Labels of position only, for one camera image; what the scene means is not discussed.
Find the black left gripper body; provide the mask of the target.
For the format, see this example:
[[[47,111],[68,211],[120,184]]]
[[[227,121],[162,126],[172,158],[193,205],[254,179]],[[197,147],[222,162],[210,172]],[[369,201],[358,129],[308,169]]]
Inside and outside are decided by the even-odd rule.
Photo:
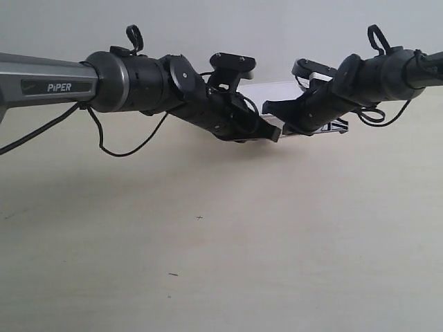
[[[187,94],[169,114],[226,142],[277,142],[280,137],[280,128],[264,120],[256,104],[237,91],[206,88]]]

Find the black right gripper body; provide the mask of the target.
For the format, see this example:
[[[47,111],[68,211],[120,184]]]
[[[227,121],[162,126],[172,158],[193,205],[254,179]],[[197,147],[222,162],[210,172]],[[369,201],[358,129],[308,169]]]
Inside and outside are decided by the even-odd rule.
[[[333,81],[317,89],[308,89],[294,100],[267,100],[262,105],[265,114],[283,122],[285,136],[312,136],[324,125],[355,109],[355,102],[333,92]]]

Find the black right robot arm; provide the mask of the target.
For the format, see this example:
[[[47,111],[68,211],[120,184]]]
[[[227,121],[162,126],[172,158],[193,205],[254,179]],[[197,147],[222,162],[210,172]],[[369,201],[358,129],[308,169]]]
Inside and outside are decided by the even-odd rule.
[[[382,102],[411,101],[442,85],[442,53],[397,48],[389,55],[346,57],[329,81],[293,100],[267,100],[262,110],[283,121],[290,135],[310,136],[327,123]]]

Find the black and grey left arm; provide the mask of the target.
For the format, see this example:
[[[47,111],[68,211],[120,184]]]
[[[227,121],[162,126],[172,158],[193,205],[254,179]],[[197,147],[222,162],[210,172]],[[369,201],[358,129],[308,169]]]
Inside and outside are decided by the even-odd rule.
[[[205,78],[183,55],[154,59],[119,46],[82,62],[2,53],[1,108],[77,102],[101,113],[166,112],[223,141],[277,141],[280,129],[237,90],[255,59],[218,52],[210,65]]]

